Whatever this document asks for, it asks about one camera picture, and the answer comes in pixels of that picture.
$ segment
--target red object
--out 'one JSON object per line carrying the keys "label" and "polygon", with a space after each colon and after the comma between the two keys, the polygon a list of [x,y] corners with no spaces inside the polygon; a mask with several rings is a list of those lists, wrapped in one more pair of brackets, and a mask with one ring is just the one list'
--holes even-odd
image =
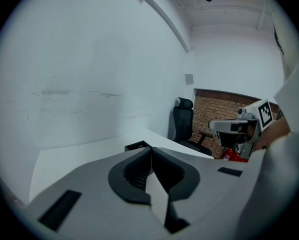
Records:
{"label": "red object", "polygon": [[223,159],[229,161],[244,162],[244,163],[247,163],[249,161],[248,159],[241,158],[236,151],[230,148],[228,148],[225,151],[225,155]]}

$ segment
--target chair headrest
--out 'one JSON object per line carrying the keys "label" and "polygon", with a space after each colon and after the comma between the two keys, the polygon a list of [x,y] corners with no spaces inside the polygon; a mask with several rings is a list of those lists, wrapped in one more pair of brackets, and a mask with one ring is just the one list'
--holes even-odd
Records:
{"label": "chair headrest", "polygon": [[178,107],[180,109],[191,110],[194,107],[193,102],[190,99],[181,98],[181,97],[178,97],[178,98],[179,98],[179,105],[178,105]]}

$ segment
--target chair armrest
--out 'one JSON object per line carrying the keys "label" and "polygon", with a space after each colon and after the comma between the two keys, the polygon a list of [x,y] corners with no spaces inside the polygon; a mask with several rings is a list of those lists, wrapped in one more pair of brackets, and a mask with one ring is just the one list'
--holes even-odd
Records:
{"label": "chair armrest", "polygon": [[213,135],[212,134],[208,134],[208,133],[205,133],[205,132],[202,132],[202,131],[200,131],[199,134],[200,135],[205,135],[206,137],[209,137],[209,138],[213,139]]}

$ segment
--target chair seat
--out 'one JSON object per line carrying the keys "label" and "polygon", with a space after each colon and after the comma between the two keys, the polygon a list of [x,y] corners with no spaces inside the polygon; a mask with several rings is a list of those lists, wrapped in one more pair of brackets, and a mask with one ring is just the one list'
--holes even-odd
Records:
{"label": "chair seat", "polygon": [[200,153],[203,153],[205,155],[211,156],[212,155],[212,151],[210,149],[208,149],[207,147],[204,147],[202,145],[198,145],[196,142],[192,141],[192,140],[182,140],[179,142],[179,144],[188,147],[192,150],[198,151]]}

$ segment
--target small black tray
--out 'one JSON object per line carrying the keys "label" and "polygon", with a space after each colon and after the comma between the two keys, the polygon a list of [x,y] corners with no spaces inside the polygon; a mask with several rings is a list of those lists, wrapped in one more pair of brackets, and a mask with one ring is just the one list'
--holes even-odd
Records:
{"label": "small black tray", "polygon": [[146,147],[152,147],[151,145],[147,144],[144,140],[127,145],[124,147],[125,152],[130,150],[137,150],[138,148],[146,148]]}

